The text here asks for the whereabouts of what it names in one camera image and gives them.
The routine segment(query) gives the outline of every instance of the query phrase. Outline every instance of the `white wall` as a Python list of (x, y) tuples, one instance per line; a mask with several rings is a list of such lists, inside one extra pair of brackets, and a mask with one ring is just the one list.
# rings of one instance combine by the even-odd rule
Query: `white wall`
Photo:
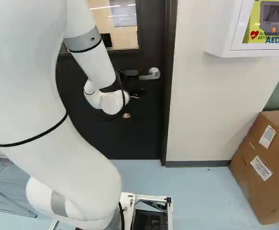
[(203, 52), (209, 2), (179, 0), (167, 161), (231, 159), (279, 81), (279, 57)]

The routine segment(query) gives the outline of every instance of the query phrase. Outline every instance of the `yellow label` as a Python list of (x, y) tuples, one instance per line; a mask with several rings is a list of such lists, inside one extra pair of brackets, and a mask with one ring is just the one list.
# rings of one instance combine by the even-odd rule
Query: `yellow label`
[(279, 43), (279, 0), (255, 0), (243, 43)]

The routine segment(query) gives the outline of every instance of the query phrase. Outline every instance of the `door lever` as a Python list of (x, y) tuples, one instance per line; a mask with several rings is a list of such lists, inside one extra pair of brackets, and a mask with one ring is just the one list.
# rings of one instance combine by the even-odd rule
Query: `door lever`
[(139, 80), (155, 80), (155, 79), (159, 79), (159, 77), (160, 77), (159, 69), (156, 67), (153, 67), (153, 68), (149, 69), (148, 75), (139, 76), (138, 79)]

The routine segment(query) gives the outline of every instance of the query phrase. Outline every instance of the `white robot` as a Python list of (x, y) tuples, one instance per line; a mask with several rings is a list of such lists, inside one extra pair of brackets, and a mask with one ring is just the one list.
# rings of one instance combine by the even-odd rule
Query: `white robot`
[(123, 222), (129, 230), (135, 195), (122, 193), (116, 168), (79, 135), (58, 95), (62, 41), (88, 77), (83, 93), (94, 108), (114, 115), (129, 102), (125, 91), (99, 90), (116, 76), (86, 0), (0, 0), (0, 150), (31, 176), (36, 210), (84, 230)]

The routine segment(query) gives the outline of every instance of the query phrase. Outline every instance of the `baseboard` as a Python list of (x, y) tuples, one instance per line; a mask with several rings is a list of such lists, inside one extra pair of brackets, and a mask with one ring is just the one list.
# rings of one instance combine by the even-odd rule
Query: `baseboard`
[(175, 167), (225, 167), (230, 164), (230, 160), (223, 161), (167, 161), (166, 168)]

